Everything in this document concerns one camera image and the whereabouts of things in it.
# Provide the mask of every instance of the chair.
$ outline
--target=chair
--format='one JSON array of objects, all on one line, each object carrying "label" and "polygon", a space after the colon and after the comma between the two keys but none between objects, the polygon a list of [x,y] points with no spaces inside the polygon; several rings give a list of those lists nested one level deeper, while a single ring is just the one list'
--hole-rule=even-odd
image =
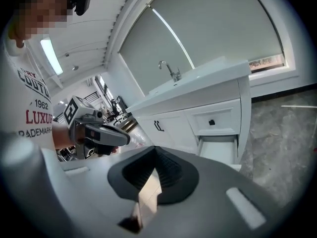
[{"label": "chair", "polygon": [[115,125],[117,122],[120,122],[121,123],[121,119],[122,118],[119,118],[117,119],[117,116],[120,115],[118,109],[117,109],[117,102],[115,102],[115,99],[112,99],[111,100],[111,106],[112,106],[112,112],[113,112],[113,115],[111,115],[110,117],[114,118],[115,119],[115,122],[113,125]]}]

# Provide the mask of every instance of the black rubber cover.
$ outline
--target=black rubber cover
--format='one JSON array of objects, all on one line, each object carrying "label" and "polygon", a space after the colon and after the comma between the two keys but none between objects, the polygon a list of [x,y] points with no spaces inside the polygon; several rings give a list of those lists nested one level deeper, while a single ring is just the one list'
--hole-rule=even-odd
[{"label": "black rubber cover", "polygon": [[191,163],[160,147],[149,147],[112,166],[108,181],[119,197],[138,202],[139,192],[154,169],[162,189],[158,205],[183,201],[195,190],[199,181],[199,173]]}]

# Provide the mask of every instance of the man's arm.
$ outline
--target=man's arm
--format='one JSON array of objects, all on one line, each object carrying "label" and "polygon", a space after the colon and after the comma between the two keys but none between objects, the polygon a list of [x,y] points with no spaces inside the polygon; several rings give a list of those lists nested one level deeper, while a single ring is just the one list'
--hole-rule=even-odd
[{"label": "man's arm", "polygon": [[[75,145],[75,142],[71,141],[69,138],[67,125],[60,124],[53,121],[52,123],[52,134],[55,149],[63,149]],[[85,138],[85,129],[82,126],[77,127],[76,140],[81,140]]]}]

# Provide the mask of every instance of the person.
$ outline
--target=person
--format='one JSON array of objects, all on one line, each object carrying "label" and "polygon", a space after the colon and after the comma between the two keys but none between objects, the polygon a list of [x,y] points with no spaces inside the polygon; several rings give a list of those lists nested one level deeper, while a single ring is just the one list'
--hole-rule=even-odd
[{"label": "person", "polygon": [[[0,43],[0,129],[29,137],[41,148],[54,150],[74,145],[65,124],[53,121],[53,107],[46,82],[25,41],[43,29],[65,21],[71,0],[25,0],[2,33]],[[77,138],[84,128],[77,127]]]}]

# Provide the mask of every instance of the white sink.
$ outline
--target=white sink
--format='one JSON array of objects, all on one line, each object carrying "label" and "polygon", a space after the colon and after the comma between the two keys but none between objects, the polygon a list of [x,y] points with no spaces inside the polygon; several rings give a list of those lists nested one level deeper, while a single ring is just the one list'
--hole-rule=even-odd
[{"label": "white sink", "polygon": [[170,80],[153,89],[149,95],[127,108],[127,112],[133,112],[180,95],[250,74],[251,70],[247,60],[229,61],[221,57],[184,73],[182,79],[177,82]]}]

